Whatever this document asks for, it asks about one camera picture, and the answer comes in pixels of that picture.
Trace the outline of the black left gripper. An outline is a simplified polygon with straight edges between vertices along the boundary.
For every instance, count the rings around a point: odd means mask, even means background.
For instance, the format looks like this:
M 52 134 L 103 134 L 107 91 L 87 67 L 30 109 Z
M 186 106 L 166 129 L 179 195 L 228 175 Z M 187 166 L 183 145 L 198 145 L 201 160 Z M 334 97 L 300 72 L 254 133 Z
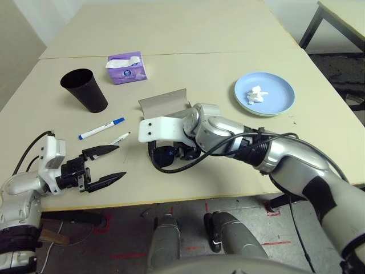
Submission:
M 76 187 L 80 192 L 95 192 L 102 188 L 108 187 L 114 182 L 121 179 L 126 172 L 118 172 L 101 177 L 97 182 L 91 183 L 90 169 L 85 166 L 85 160 L 95 160 L 98 157 L 108 154 L 119 148 L 118 145 L 102 145 L 87 148 L 82 151 L 82 155 L 77 158 L 68 160 L 61 166 L 61 175 L 56 177 L 56 183 L 59 189 Z

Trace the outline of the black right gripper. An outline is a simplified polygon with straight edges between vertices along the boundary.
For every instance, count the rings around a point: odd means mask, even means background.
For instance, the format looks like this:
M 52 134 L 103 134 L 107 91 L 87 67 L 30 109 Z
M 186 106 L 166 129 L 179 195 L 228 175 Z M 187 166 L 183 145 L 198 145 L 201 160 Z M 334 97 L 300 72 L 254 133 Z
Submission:
M 198 147 L 191 147 L 183 142 L 175 142 L 175 157 L 181 160 L 194 160 L 201 154 Z

